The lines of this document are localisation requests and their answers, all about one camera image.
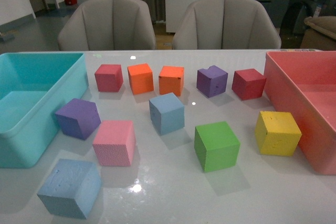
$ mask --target orange cube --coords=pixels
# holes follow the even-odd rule
[[[128,66],[127,70],[133,95],[154,90],[153,72],[147,63]]]
[[[184,67],[163,66],[159,74],[160,94],[181,96],[184,85]]]

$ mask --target chair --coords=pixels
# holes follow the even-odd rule
[[[198,0],[189,5],[173,49],[279,49],[281,39],[256,0]]]
[[[58,35],[61,51],[154,50],[155,34],[146,2],[88,0]]]

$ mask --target yellow cube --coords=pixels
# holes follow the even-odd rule
[[[292,156],[301,135],[291,113],[260,112],[255,127],[255,137],[261,154]]]

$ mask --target foam cube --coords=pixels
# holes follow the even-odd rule
[[[160,94],[174,93],[181,96],[184,85],[184,68],[163,66],[159,74]]]
[[[195,127],[194,148],[204,172],[236,165],[240,141],[227,122]]]
[[[124,82],[121,65],[102,64],[94,75],[99,92],[118,92]]]
[[[207,97],[224,93],[226,90],[228,73],[213,65],[208,69],[197,71],[196,87]]]
[[[99,126],[100,118],[94,102],[72,99],[55,113],[63,134],[87,139]]]
[[[184,105],[174,93],[149,100],[151,120],[160,135],[184,127]]]
[[[128,77],[134,95],[154,90],[153,72],[147,63],[128,66]]]
[[[60,159],[37,196],[52,215],[87,219],[100,187],[94,163]]]
[[[100,165],[131,166],[136,145],[133,122],[103,121],[92,145]]]
[[[242,100],[262,96],[266,78],[255,69],[237,70],[233,76],[232,90]]]
[[[261,154],[292,156],[302,134],[289,112],[261,111],[255,137]]]

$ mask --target teal plastic bin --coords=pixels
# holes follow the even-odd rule
[[[55,112],[87,87],[83,53],[0,55],[0,167],[35,165],[59,130]]]

